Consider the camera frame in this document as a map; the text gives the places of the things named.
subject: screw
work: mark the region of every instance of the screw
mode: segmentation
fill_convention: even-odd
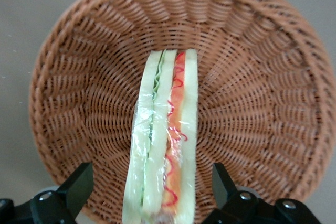
[[[46,199],[48,199],[49,197],[51,196],[51,192],[47,192],[47,193],[45,193],[45,194],[42,194],[41,196],[40,196],[40,198],[39,198],[39,200],[46,200]]]
[[[240,197],[243,200],[250,200],[251,199],[251,194],[249,194],[248,192],[243,192],[243,193],[240,194]]]
[[[2,208],[5,204],[6,204],[6,201],[5,200],[1,200],[0,201],[0,208]]]
[[[285,200],[282,204],[288,209],[295,209],[296,208],[295,204],[290,200]]]

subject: gray table surface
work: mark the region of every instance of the gray table surface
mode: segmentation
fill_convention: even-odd
[[[75,0],[0,0],[0,197],[27,201],[53,185],[34,146],[28,123],[28,89],[39,47]],[[336,66],[335,0],[288,0],[324,42]],[[306,204],[322,223],[335,223],[336,157]],[[93,223],[80,214],[78,223]]]

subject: plastic wrap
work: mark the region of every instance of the plastic wrap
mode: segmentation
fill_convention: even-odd
[[[151,52],[133,118],[123,223],[193,223],[197,54]]]

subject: tomato slice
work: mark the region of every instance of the tomato slice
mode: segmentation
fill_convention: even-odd
[[[165,154],[164,192],[162,211],[176,215],[177,203],[181,194],[181,146],[187,141],[187,136],[181,132],[181,114],[184,100],[184,68],[185,52],[180,53],[175,60],[173,85],[168,103],[171,110],[167,115],[168,138]]]

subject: woven basket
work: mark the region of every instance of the woven basket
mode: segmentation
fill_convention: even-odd
[[[197,49],[196,216],[211,169],[267,201],[305,200],[335,144],[335,85],[313,29],[284,0],[78,0],[42,45],[30,121],[56,183],[93,161],[84,210],[120,223],[134,105],[151,50]]]

